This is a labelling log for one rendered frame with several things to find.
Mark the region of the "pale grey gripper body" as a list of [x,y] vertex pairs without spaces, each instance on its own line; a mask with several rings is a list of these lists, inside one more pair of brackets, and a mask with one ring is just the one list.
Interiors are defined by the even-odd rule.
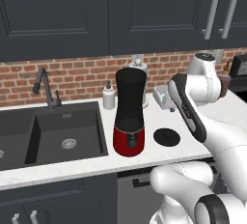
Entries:
[[163,109],[169,109],[171,112],[174,112],[177,109],[177,106],[172,101],[167,85],[158,85],[153,88],[152,93],[157,104]]

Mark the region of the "red and black blender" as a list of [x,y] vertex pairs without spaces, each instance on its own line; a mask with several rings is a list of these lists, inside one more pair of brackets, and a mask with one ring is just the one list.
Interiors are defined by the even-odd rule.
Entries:
[[118,105],[113,131],[114,150],[122,156],[140,154],[145,146],[143,93],[147,75],[135,68],[116,73]]

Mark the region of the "black round blender lid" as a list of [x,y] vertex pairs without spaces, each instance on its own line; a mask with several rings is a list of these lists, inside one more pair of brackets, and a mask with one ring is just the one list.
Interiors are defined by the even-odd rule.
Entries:
[[159,128],[153,134],[154,141],[164,147],[174,147],[180,141],[179,134],[170,128]]

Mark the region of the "white paper towel roll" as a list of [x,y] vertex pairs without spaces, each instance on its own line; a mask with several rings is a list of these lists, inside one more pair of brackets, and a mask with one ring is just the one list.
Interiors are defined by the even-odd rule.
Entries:
[[[142,70],[144,73],[148,73],[148,65],[146,63],[142,63],[141,65],[133,64],[132,62],[128,65],[130,68],[135,68],[138,70]],[[147,89],[144,89],[143,93],[143,107],[146,108],[149,105],[149,102],[146,98]]]

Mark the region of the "white soap dispenser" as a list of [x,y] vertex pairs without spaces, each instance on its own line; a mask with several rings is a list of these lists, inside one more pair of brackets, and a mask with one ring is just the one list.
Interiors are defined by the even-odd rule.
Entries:
[[103,107],[107,110],[111,110],[115,107],[115,90],[110,81],[107,81],[107,85],[102,91]]

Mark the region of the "dark brown jar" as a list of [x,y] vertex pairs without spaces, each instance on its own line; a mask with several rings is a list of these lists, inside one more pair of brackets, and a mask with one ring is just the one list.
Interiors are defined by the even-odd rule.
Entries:
[[229,86],[231,84],[231,80],[232,78],[230,76],[226,76],[226,75],[222,75],[219,77],[220,81],[221,81],[221,93],[220,93],[220,98],[223,98],[228,89],[229,89]]

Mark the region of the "small brown bottle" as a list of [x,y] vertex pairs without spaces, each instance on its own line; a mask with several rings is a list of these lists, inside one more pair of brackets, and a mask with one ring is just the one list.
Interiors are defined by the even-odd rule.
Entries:
[[232,66],[232,61],[229,60],[229,61],[227,62],[227,64],[226,64],[226,66],[224,67],[224,73],[225,73],[226,75],[229,75],[230,70],[231,70],[231,66]]

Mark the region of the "black appliance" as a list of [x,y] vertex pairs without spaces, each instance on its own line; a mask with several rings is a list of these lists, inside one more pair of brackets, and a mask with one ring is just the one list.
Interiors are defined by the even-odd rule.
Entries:
[[230,90],[233,92],[247,91],[247,54],[236,55],[230,69]]

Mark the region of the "black sink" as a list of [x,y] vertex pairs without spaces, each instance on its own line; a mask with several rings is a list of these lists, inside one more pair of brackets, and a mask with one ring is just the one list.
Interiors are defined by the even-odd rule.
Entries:
[[0,111],[0,171],[106,155],[96,101]]

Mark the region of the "grey dishwasher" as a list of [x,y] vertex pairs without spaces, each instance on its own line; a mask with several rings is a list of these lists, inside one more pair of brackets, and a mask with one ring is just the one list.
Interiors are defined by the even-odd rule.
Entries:
[[[150,185],[134,188],[132,180]],[[212,191],[210,166],[189,161],[154,167],[151,172],[118,182],[118,224],[194,224],[198,200]]]

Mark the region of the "dark grey tap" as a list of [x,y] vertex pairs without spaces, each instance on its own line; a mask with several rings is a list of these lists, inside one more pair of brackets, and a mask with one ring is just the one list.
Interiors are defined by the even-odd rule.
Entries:
[[33,93],[38,95],[40,93],[41,83],[44,83],[44,89],[46,92],[46,102],[49,111],[53,111],[57,106],[62,105],[62,100],[59,98],[59,93],[56,93],[56,99],[51,96],[50,86],[48,83],[48,77],[45,68],[40,68],[36,77],[35,84],[33,86]]

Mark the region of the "dark wide upper cupboard door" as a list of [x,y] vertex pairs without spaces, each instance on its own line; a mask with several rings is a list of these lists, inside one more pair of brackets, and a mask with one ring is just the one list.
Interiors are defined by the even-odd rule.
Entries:
[[0,0],[0,62],[108,53],[108,0]]

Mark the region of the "dark lower cupboard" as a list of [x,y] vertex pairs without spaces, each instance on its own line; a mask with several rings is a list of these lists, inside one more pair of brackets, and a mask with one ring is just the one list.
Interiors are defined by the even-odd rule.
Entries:
[[0,224],[117,224],[117,174],[0,191]]

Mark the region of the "white wall socket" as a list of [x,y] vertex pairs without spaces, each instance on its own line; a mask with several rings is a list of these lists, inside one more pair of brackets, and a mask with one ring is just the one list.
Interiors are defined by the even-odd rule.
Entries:
[[217,64],[220,64],[222,62],[224,50],[223,49],[216,49],[215,50],[215,60]]
[[132,54],[131,62],[133,64],[141,65],[144,62],[144,55],[143,54]]

